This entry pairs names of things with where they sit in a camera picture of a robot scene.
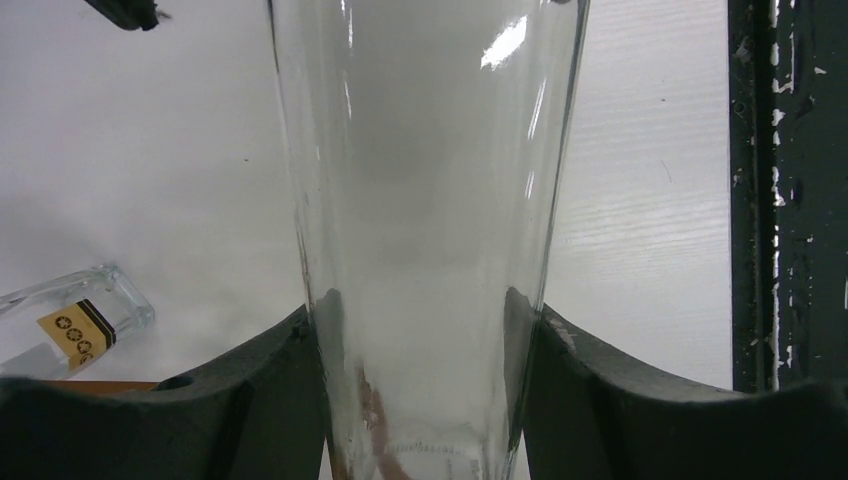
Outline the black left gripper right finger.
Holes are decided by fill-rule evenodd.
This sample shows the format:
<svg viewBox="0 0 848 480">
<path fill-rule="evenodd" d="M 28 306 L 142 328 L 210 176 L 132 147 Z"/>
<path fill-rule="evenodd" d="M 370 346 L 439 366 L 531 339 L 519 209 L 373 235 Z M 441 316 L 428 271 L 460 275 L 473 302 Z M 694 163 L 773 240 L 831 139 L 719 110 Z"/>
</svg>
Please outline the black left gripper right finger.
<svg viewBox="0 0 848 480">
<path fill-rule="evenodd" d="M 545 309 L 524 438 L 534 479 L 843 479 L 847 386 L 717 388 L 640 361 Z"/>
</svg>

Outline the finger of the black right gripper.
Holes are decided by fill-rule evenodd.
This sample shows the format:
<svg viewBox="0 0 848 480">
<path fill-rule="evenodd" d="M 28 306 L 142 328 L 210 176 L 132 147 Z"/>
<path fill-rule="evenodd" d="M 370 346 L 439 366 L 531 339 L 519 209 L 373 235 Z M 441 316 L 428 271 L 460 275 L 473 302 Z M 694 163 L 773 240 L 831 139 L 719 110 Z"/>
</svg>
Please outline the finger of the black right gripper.
<svg viewBox="0 0 848 480">
<path fill-rule="evenodd" d="M 150 31 L 171 15 L 154 0 L 85 0 L 104 18 L 125 31 Z"/>
</svg>

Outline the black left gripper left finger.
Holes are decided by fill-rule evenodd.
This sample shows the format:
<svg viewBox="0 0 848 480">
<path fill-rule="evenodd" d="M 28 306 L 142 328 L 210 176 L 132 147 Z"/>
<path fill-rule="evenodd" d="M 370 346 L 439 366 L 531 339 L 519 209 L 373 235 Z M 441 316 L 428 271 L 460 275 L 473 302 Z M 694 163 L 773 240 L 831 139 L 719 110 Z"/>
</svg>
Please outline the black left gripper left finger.
<svg viewBox="0 0 848 480">
<path fill-rule="evenodd" d="M 5 479 L 315 479 L 324 446 L 304 309 L 148 391 L 1 382 Z"/>
</svg>

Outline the tall clear glass bottle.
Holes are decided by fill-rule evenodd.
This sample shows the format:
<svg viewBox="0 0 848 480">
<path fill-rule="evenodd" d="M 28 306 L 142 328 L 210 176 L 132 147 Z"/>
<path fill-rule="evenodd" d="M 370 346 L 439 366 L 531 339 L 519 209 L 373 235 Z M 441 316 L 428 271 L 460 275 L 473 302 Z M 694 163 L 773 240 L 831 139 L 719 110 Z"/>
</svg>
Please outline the tall clear glass bottle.
<svg viewBox="0 0 848 480">
<path fill-rule="evenodd" d="M 267 5 L 336 479 L 509 479 L 589 5 Z"/>
</svg>

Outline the brown wooden wine rack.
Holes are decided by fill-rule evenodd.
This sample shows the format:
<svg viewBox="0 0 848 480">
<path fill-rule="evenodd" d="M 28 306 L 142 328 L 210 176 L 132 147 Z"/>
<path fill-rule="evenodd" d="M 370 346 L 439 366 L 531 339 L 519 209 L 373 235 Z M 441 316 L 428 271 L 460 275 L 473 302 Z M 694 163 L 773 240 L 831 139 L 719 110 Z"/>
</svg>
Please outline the brown wooden wine rack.
<svg viewBox="0 0 848 480">
<path fill-rule="evenodd" d="M 38 383 L 64 392 L 90 396 L 150 392 L 158 385 L 157 382 L 105 380 L 38 380 Z"/>
</svg>

